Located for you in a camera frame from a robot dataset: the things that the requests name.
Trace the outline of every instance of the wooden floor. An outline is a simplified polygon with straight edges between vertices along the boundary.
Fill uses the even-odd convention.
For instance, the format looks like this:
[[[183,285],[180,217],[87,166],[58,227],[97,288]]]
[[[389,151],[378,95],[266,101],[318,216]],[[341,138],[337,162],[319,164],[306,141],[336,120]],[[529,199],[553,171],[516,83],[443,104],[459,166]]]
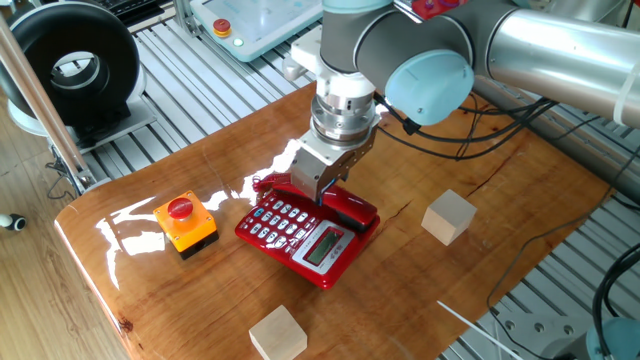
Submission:
[[[20,130],[0,94],[0,213],[18,213],[19,233],[0,228],[0,360],[127,359],[85,285],[53,219],[69,203],[49,200],[57,178],[47,141]],[[61,181],[53,195],[64,189]]]

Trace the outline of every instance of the white stick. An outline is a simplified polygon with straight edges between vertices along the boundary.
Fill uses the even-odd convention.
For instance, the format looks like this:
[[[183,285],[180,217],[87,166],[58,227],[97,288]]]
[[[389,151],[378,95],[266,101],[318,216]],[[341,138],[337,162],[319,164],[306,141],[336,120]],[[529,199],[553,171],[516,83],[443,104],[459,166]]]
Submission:
[[[473,325],[473,323],[471,323],[471,321],[463,318],[461,315],[459,315],[457,312],[451,310],[450,307],[448,307],[447,305],[443,304],[441,301],[438,301],[438,304],[440,306],[442,306],[443,308],[445,308],[445,310],[447,310],[448,312],[450,312],[453,316],[457,317],[458,319],[460,319],[460,321],[462,321],[463,323],[469,325],[473,330],[477,331],[478,333],[480,333],[480,335],[484,336],[485,338],[487,338],[487,340],[491,341],[492,343],[496,344],[498,347],[500,347],[502,350],[506,351],[509,355],[511,355],[514,359],[516,360],[524,360],[522,359],[520,356],[518,356],[516,353],[514,353],[511,349],[509,349],[508,347],[502,345],[498,340],[494,339],[493,337],[491,337],[491,335],[487,334],[486,332],[482,331],[480,328],[478,328],[477,326]]]

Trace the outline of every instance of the black cable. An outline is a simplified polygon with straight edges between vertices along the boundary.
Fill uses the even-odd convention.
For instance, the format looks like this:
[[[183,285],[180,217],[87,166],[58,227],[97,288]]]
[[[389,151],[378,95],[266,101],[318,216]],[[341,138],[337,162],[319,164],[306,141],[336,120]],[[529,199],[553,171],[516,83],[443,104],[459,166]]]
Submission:
[[[580,124],[572,127],[571,129],[569,129],[569,131],[565,132],[564,134],[562,134],[560,136],[557,136],[557,137],[554,137],[554,138],[547,138],[547,140],[548,141],[557,141],[557,140],[560,140],[562,138],[565,138],[565,137],[571,135],[574,131],[578,130],[579,128],[581,128],[581,127],[583,127],[583,126],[585,126],[585,125],[587,125],[589,123],[592,123],[592,122],[594,122],[594,121],[596,121],[598,119],[601,119],[601,117],[600,116],[596,116],[593,119],[585,120],[585,121],[581,122]]]
[[[478,110],[477,108],[474,109],[470,109],[464,106],[460,106],[458,107],[458,110],[462,110],[465,112],[469,112],[472,114],[480,114],[480,115],[490,115],[490,116],[496,116],[496,115],[512,115],[514,113],[519,113],[522,111],[526,111],[529,110],[530,108],[535,108],[537,106],[539,106],[540,104],[538,102],[543,101],[543,102],[551,102],[551,100],[546,99],[546,98],[541,98],[540,100],[536,101],[533,104],[530,105],[525,105],[525,106],[521,106],[515,109],[509,109],[509,110],[499,110],[499,109],[489,109],[489,110]]]
[[[378,94],[378,93],[374,93],[374,99],[382,104],[388,111],[389,113],[396,119],[398,120],[402,125],[403,128],[405,128],[405,131],[407,129],[407,122],[410,121],[411,119],[403,119],[400,114],[398,114],[398,112],[391,106],[389,105],[386,100],[382,97],[382,95]],[[519,111],[530,111],[531,109],[537,109],[540,106],[543,105],[547,105],[553,103],[554,105],[558,104],[557,102],[551,101],[549,99],[546,98],[541,98],[540,100],[536,101],[534,104],[528,105],[526,107],[522,107],[522,108],[518,108],[516,110]],[[484,141],[489,141],[489,140],[493,140],[497,137],[502,136],[503,134],[506,134],[507,132],[515,129],[516,127],[518,127],[519,125],[521,125],[524,120],[525,120],[526,115],[523,115],[522,117],[520,117],[520,119],[514,121],[512,124],[509,124],[507,126],[505,126],[504,128],[494,132],[493,134],[490,135],[486,135],[483,137],[479,137],[479,138],[471,138],[471,139],[460,139],[460,138],[445,138],[445,137],[439,137],[439,136],[435,136],[435,135],[431,135],[428,133],[425,133],[423,131],[420,131],[419,128],[420,126],[418,124],[413,123],[413,121],[411,121],[411,123],[413,123],[415,125],[415,128],[412,128],[412,130],[418,135],[421,136],[425,139],[428,140],[432,140],[432,141],[438,141],[438,142],[444,142],[444,143],[453,143],[453,144],[466,144],[466,143],[476,143],[476,142],[484,142]]]
[[[527,119],[526,122],[524,122],[523,124],[521,124],[518,128],[516,128],[515,130],[513,130],[511,133],[509,133],[509,135],[505,136],[502,140],[500,140],[500,142],[496,143],[495,145],[491,146],[490,148],[481,151],[479,153],[475,153],[473,155],[469,155],[469,156],[463,156],[463,157],[458,157],[458,156],[454,156],[454,155],[447,155],[447,154],[441,154],[432,150],[428,150],[422,147],[419,147],[415,144],[412,144],[410,142],[404,141],[394,135],[391,135],[389,132],[387,132],[385,129],[378,127],[378,130],[382,131],[383,134],[387,135],[388,137],[392,138],[393,140],[406,145],[412,149],[421,151],[425,154],[429,154],[429,155],[433,155],[433,156],[437,156],[437,157],[441,157],[444,159],[449,159],[449,160],[456,160],[456,161],[460,161],[460,160],[471,160],[471,159],[475,159],[475,158],[479,158],[481,156],[484,156],[494,150],[496,150],[497,148],[499,148],[500,146],[504,145],[508,140],[510,140],[512,137],[514,137],[516,134],[518,134],[522,129],[524,129],[528,123],[530,123],[531,121],[535,120],[538,116],[542,115],[545,111],[547,111],[548,109],[550,109],[551,107],[555,106],[555,103],[550,103],[547,106],[545,106],[544,108],[538,110],[535,114],[529,116],[529,119]]]
[[[69,196],[69,197],[71,197],[71,199],[75,200],[76,196],[78,196],[78,194],[79,194],[79,191],[78,191],[77,186],[74,184],[73,180],[71,179],[71,174],[70,174],[69,169],[66,167],[66,165],[62,161],[62,158],[60,156],[58,156],[58,153],[55,152],[53,147],[51,147],[51,153],[53,154],[53,162],[46,163],[44,165],[44,167],[46,169],[54,170],[56,173],[58,173],[58,178],[54,181],[53,185],[51,185],[51,187],[49,188],[49,191],[47,192],[47,198],[49,198],[51,200],[60,200],[60,199],[65,198],[66,196]],[[70,192],[68,192],[66,190],[60,196],[51,195],[51,193],[53,192],[55,187],[58,185],[60,180],[62,180],[63,178],[66,178],[67,180],[69,180],[69,183],[71,183],[71,185],[73,186],[73,188],[74,188],[74,190],[76,192],[76,196],[74,196],[73,194],[71,194]]]
[[[629,8],[627,9],[627,13],[624,16],[624,21],[622,21],[622,27],[625,29],[627,28],[627,26],[629,26],[629,19],[631,19],[631,12],[633,12],[634,3],[634,0],[629,1]]]
[[[473,99],[474,106],[477,110],[478,99],[473,94],[471,94],[471,98]],[[478,114],[478,113],[473,114],[473,120],[471,121],[471,128],[469,129],[469,133],[467,134],[467,140],[470,140],[473,138],[473,135],[476,132],[476,128],[478,127],[478,124],[480,123],[482,116],[483,116],[482,114]],[[467,150],[469,150],[469,146],[471,146],[471,142],[469,141],[460,145],[460,147],[458,148],[458,151],[456,152],[456,156],[457,157],[464,156],[467,153]]]
[[[620,264],[622,264],[622,267],[624,267],[624,261],[627,261],[628,257],[635,251],[637,251],[638,249],[640,249],[640,243],[636,244],[635,246],[633,246],[631,249],[627,250],[624,254],[622,254],[614,263],[613,265],[611,265],[611,267],[609,268],[609,271],[607,271],[607,273],[611,273],[611,278],[609,278],[609,276],[607,274],[605,274],[605,277],[603,278],[603,282],[606,283],[606,286],[604,288],[604,291],[602,293],[602,299],[604,300],[604,304],[607,307],[607,310],[609,310],[609,312],[611,313],[611,315],[613,315],[614,317],[619,317],[620,315],[618,315],[618,312],[613,308],[613,306],[611,306],[611,302],[609,301],[609,291],[611,290],[611,286],[613,286],[613,283],[615,283],[615,279],[618,278],[618,276],[622,275],[622,272],[618,273],[619,270],[615,270],[616,267],[620,266]]]
[[[596,333],[598,334],[598,340],[600,341],[600,350],[602,352],[602,356],[605,358],[611,355],[611,350],[607,345],[607,342],[604,338],[604,333],[602,331],[602,300],[605,297],[608,297],[609,290],[611,290],[611,287],[616,282],[616,280],[623,273],[629,270],[633,265],[637,264],[640,261],[640,252],[636,252],[638,251],[638,249],[640,249],[640,243],[625,251],[625,253],[622,254],[622,256],[620,256],[613,263],[613,265],[611,265],[609,270],[607,270],[607,273],[604,275],[602,282],[598,286],[598,289],[596,290],[596,296],[594,296],[593,298],[593,322],[596,328]]]
[[[527,247],[529,247],[529,245],[531,245],[533,242],[535,242],[536,240],[540,240],[543,239],[547,236],[549,236],[550,234],[553,234],[554,232],[561,230],[567,226],[571,226],[575,223],[578,223],[582,220],[587,219],[589,216],[591,216],[591,214],[596,211],[597,209],[599,209],[602,204],[604,204],[605,200],[607,200],[607,195],[609,195],[609,192],[611,192],[611,190],[614,189],[615,185],[617,184],[618,180],[620,179],[620,176],[622,176],[622,174],[624,173],[625,170],[627,170],[627,168],[629,168],[629,166],[631,165],[631,163],[633,162],[633,160],[638,156],[638,153],[640,153],[640,146],[638,146],[638,148],[633,152],[633,154],[629,157],[629,160],[627,160],[626,163],[624,163],[624,165],[620,168],[620,171],[618,171],[618,173],[616,174],[616,176],[613,178],[613,180],[611,181],[611,183],[609,184],[609,188],[607,189],[607,191],[604,193],[604,195],[602,196],[602,198],[600,199],[600,201],[598,201],[598,203],[591,208],[589,211],[585,212],[584,214],[580,215],[579,217],[568,221],[562,225],[559,225],[547,232],[544,232],[540,235],[534,236],[531,239],[527,240],[522,247],[520,248],[520,250],[518,251],[518,253],[516,254],[515,258],[513,259],[513,261],[511,261],[511,264],[509,264],[509,266],[507,267],[507,270],[504,272],[504,274],[502,274],[502,277],[500,277],[500,279],[498,280],[498,282],[496,283],[495,287],[493,289],[491,289],[491,292],[489,293],[489,295],[487,296],[487,301],[486,301],[486,305],[487,308],[489,309],[489,312],[491,313],[491,315],[493,316],[493,318],[495,319],[495,321],[500,325],[500,327],[502,328],[502,330],[504,330],[504,332],[507,334],[507,337],[509,338],[509,340],[511,340],[511,342],[513,342],[514,344],[520,346],[522,349],[524,349],[526,352],[528,352],[529,354],[542,359],[542,360],[553,360],[553,359],[549,359],[549,358],[545,358],[543,356],[540,356],[536,353],[534,353],[533,351],[531,351],[530,349],[528,349],[527,347],[525,347],[524,345],[518,343],[517,341],[515,341],[511,335],[509,334],[509,331],[505,328],[505,326],[502,324],[502,322],[500,322],[500,320],[498,320],[498,316],[491,311],[491,298],[493,297],[493,295],[496,293],[496,291],[498,291],[498,289],[500,288],[500,285],[502,285],[502,283],[504,282],[504,280],[506,279],[506,277],[509,275],[509,273],[511,272],[511,270],[513,270],[513,267],[515,266],[515,264],[518,262],[518,260],[520,259],[520,257],[522,256],[522,254],[524,253],[524,251],[527,249]]]
[[[47,198],[51,199],[51,200],[60,200],[60,199],[64,199],[67,196],[70,196],[71,199],[75,200],[75,196],[71,195],[70,192],[68,191],[64,191],[64,193],[62,193],[62,195],[60,196],[53,196],[51,195],[51,193],[53,192],[53,189],[55,189],[56,185],[58,185],[58,183],[60,182],[60,180],[62,179],[67,179],[69,181],[71,181],[67,176],[59,176],[56,181],[53,182],[53,185],[51,185],[51,187],[49,188],[49,191],[47,192]]]

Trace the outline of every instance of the emergency stop button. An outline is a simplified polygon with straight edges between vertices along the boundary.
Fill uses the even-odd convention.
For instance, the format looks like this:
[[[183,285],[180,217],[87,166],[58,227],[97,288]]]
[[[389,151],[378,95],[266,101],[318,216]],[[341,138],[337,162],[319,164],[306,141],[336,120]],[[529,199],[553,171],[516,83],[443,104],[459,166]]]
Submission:
[[[231,23],[227,19],[218,19],[213,22],[213,33],[216,36],[225,38],[231,34]]]
[[[167,206],[167,212],[175,220],[184,220],[193,212],[193,203],[185,198],[174,199]]]

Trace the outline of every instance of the red telephone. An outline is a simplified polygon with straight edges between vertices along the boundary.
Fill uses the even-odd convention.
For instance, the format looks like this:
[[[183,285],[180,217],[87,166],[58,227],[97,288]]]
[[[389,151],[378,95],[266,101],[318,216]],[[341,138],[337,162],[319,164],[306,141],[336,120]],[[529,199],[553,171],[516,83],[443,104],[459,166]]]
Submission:
[[[270,192],[240,221],[236,235],[330,289],[380,224],[378,210],[336,185],[318,205],[290,180],[290,174],[254,180],[256,192]]]

